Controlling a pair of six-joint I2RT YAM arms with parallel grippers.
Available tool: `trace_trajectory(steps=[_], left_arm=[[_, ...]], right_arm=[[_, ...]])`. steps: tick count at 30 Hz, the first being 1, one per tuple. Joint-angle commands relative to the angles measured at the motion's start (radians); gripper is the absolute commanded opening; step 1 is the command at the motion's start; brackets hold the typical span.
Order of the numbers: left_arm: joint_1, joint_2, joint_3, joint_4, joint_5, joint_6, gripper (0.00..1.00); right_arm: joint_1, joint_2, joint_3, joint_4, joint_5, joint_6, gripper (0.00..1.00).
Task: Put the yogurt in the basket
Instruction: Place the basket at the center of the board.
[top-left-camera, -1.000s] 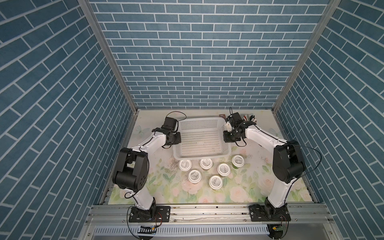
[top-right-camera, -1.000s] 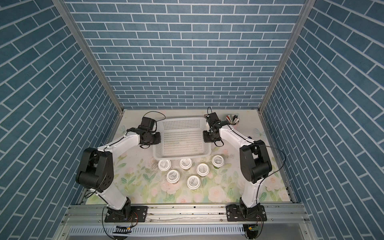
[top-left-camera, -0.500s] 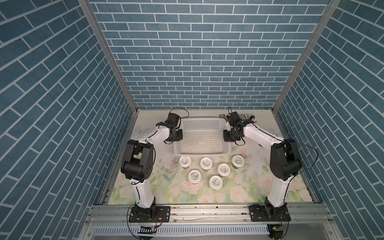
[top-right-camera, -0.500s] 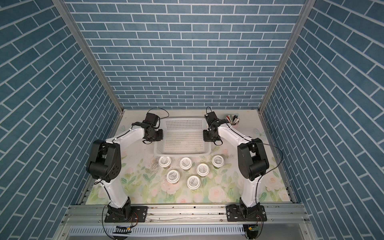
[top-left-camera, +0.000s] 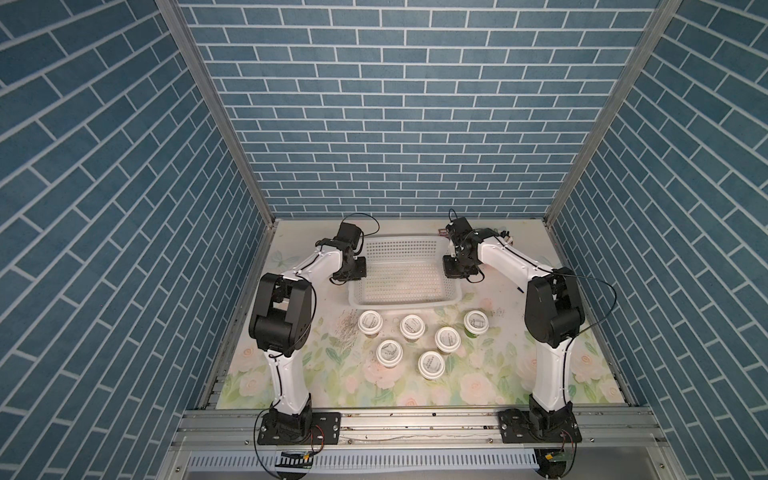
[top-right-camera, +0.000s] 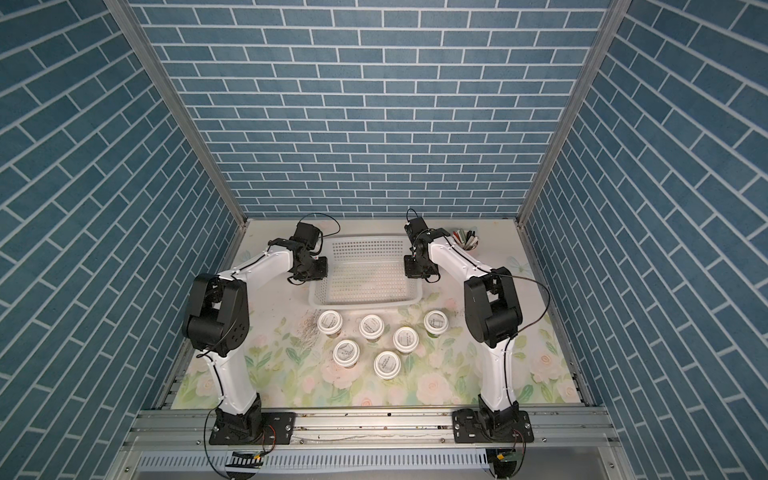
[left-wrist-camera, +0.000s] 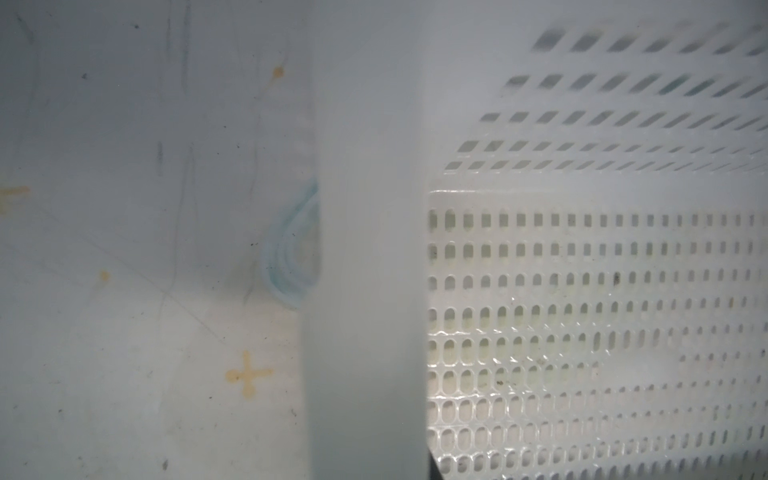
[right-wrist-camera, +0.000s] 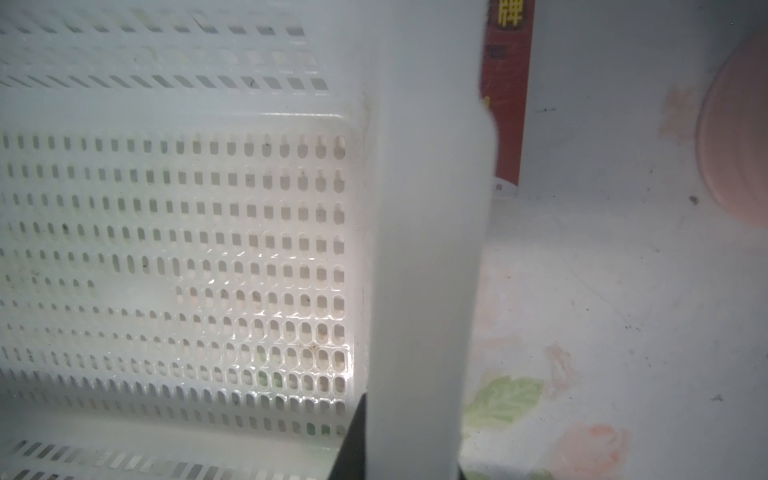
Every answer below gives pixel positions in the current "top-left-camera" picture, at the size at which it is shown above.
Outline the white plastic basket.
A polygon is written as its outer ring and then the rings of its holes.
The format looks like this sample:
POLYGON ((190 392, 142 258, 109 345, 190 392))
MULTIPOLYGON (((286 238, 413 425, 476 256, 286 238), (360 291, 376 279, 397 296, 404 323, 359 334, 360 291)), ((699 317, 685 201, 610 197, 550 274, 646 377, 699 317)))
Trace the white plastic basket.
POLYGON ((350 281, 349 304, 363 310, 422 309, 462 298, 460 281, 445 275, 450 242, 439 235, 389 235, 364 242, 366 276, 350 281))

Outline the yogurt cup red label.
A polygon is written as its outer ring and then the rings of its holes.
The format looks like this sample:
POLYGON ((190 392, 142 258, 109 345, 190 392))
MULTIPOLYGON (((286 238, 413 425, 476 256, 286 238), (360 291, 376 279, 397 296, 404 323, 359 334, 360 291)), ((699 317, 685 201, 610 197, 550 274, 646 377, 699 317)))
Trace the yogurt cup red label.
POLYGON ((368 338, 375 338, 383 328, 382 315, 374 310, 363 311, 357 321, 359 331, 368 338))

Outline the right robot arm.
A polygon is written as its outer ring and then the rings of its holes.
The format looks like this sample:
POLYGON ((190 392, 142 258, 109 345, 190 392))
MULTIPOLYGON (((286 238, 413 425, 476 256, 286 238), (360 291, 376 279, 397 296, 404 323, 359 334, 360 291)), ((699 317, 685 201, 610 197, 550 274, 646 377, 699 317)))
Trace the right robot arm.
POLYGON ((577 445, 582 441, 568 394, 568 350, 580 333, 585 311, 576 275, 542 264, 510 246, 489 228, 474 229, 464 217, 445 230, 454 252, 443 257, 445 276, 468 279, 490 266, 525 295, 524 325, 536 342, 536 377, 526 410, 498 414, 502 439, 577 445))

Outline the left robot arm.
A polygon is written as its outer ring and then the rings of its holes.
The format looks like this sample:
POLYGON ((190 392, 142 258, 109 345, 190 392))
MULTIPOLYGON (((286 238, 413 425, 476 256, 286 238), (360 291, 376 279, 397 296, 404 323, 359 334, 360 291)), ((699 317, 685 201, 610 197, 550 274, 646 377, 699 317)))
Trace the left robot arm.
POLYGON ((315 243, 308 258, 282 273, 266 273, 260 278, 248 333, 266 358, 274 400, 262 417, 258 442, 298 443, 309 440, 316 431, 301 349, 317 313, 317 287, 366 276, 366 259, 361 255, 364 238, 360 227, 343 221, 334 237, 315 243))

